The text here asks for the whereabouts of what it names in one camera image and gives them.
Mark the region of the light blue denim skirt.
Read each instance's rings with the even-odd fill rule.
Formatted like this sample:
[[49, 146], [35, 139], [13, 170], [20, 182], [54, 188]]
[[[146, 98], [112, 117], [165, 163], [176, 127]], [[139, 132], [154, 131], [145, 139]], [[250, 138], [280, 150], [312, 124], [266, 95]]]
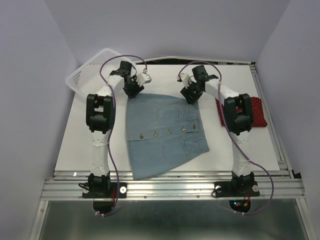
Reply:
[[170, 95], [129, 98], [125, 137], [134, 180], [163, 174], [209, 151], [199, 105]]

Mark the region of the red polka dot skirt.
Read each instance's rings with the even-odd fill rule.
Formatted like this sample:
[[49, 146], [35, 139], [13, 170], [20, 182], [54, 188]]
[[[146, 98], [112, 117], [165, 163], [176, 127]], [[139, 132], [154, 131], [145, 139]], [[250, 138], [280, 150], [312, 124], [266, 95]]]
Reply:
[[[263, 103], [262, 100], [258, 97], [251, 97], [251, 103], [252, 103], [252, 111], [253, 111], [253, 118], [254, 122], [252, 127], [253, 128], [266, 128], [268, 126], [268, 123], [264, 116], [264, 110], [263, 110]], [[217, 106], [217, 112], [220, 118], [220, 124], [221, 126], [225, 126], [223, 117], [222, 117], [222, 111], [220, 108], [219, 100], [215, 99], [216, 106]]]

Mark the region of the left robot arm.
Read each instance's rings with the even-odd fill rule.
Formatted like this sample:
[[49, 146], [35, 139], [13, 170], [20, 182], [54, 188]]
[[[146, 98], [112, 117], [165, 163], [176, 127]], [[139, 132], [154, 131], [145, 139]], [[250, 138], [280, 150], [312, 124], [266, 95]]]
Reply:
[[87, 182], [79, 184], [83, 198], [108, 198], [116, 193], [108, 163], [116, 118], [116, 93], [123, 90], [128, 98], [135, 98], [144, 89], [144, 84], [152, 80], [147, 68], [132, 74], [135, 67], [128, 61], [121, 61], [119, 68], [111, 71], [108, 78], [103, 76], [103, 68], [99, 75], [106, 86], [86, 97], [85, 122], [91, 134], [92, 164]]

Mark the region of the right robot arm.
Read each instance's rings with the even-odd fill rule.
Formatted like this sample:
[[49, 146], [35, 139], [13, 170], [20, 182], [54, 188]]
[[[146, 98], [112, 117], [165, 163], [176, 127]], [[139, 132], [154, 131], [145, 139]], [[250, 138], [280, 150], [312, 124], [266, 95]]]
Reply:
[[195, 104], [203, 93], [218, 100], [224, 127], [232, 141], [233, 166], [231, 180], [216, 181], [215, 198], [241, 197], [252, 190], [255, 176], [248, 156], [249, 136], [254, 123], [251, 97], [240, 94], [222, 83], [222, 75], [209, 75], [205, 62], [198, 61], [193, 76], [180, 71], [177, 81], [183, 83], [181, 94], [188, 104]]

